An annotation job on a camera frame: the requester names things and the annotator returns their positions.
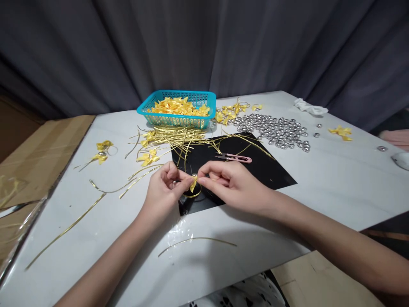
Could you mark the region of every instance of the pink cloth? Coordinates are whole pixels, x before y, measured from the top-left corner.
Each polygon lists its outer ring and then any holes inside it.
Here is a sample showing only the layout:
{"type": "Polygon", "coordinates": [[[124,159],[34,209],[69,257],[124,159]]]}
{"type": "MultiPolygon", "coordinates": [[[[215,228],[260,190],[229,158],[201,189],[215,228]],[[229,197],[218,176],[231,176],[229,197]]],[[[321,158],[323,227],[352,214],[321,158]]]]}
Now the pink cloth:
{"type": "Polygon", "coordinates": [[[395,131],[382,131],[379,135],[382,140],[391,143],[404,151],[409,152],[409,129],[395,130],[395,131]]]}

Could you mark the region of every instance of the blue plastic basket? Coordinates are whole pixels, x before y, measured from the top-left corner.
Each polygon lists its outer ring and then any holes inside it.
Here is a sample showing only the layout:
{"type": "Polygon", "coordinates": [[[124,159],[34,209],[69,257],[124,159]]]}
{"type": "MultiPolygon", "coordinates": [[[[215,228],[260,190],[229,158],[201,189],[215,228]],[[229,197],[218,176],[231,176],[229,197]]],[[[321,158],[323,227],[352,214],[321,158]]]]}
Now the blue plastic basket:
{"type": "Polygon", "coordinates": [[[139,114],[145,116],[147,121],[153,125],[169,125],[183,127],[207,128],[210,120],[216,114],[216,94],[212,92],[158,90],[150,94],[148,98],[137,108],[139,114]],[[209,116],[187,116],[172,114],[148,113],[147,110],[155,106],[155,102],[162,101],[166,97],[182,99],[188,97],[196,108],[200,108],[204,103],[210,108],[209,116]]]}

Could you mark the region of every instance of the white cloth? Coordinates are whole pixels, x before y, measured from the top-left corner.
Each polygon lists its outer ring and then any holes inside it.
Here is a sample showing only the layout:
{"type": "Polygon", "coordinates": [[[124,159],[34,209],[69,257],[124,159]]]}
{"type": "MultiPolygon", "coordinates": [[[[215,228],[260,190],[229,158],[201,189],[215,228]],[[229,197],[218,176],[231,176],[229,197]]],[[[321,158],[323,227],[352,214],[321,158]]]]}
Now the white cloth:
{"type": "Polygon", "coordinates": [[[328,112],[327,108],[320,107],[320,106],[313,106],[302,98],[298,98],[294,101],[294,105],[299,108],[301,111],[307,111],[312,115],[321,115],[328,112]]]}
{"type": "Polygon", "coordinates": [[[285,302],[277,287],[262,273],[183,305],[183,307],[247,306],[285,307],[285,302]]]}

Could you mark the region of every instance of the hand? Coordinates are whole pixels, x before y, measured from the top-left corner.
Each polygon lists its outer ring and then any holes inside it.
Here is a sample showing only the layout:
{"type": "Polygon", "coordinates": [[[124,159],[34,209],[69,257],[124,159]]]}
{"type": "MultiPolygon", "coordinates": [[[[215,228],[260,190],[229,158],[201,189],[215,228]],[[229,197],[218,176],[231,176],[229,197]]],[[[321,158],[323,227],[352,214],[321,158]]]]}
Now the hand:
{"type": "Polygon", "coordinates": [[[209,161],[199,169],[198,182],[226,205],[257,215],[265,215],[270,209],[275,193],[240,162],[209,161]]]}
{"type": "Polygon", "coordinates": [[[138,216],[143,216],[145,222],[157,228],[192,183],[192,176],[179,170],[172,161],[164,164],[151,176],[145,202],[138,216]]]}

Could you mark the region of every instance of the black sheet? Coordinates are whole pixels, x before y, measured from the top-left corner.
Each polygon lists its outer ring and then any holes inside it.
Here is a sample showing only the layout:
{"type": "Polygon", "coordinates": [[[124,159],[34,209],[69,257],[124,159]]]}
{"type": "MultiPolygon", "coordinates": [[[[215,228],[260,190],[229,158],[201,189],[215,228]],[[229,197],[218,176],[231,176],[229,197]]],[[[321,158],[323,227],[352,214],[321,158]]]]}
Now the black sheet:
{"type": "MultiPolygon", "coordinates": [[[[246,135],[255,138],[251,133],[238,133],[240,135],[246,135]]],[[[264,146],[256,140],[251,140],[261,148],[264,146]]],[[[241,138],[227,138],[220,143],[220,151],[226,154],[237,154],[249,145],[248,142],[241,138]]],[[[190,145],[193,147],[192,152],[187,155],[186,170],[184,169],[184,160],[180,160],[179,168],[184,170],[188,174],[197,173],[199,168],[207,161],[218,160],[225,161],[223,159],[215,158],[218,153],[213,147],[208,148],[208,145],[190,145]]],[[[240,156],[250,157],[252,163],[243,163],[243,165],[258,179],[261,183],[267,187],[277,190],[289,185],[296,184],[297,182],[291,177],[291,175],[276,161],[267,156],[264,152],[258,149],[256,146],[251,145],[240,156]]],[[[172,151],[172,159],[177,164],[179,155],[172,151]]],[[[193,193],[186,192],[186,195],[194,195],[200,190],[200,185],[196,185],[193,193]]],[[[202,192],[195,198],[186,198],[184,196],[179,200],[180,215],[191,214],[202,210],[210,209],[216,206],[223,205],[224,202],[214,195],[211,191],[202,187],[202,192]]]]}

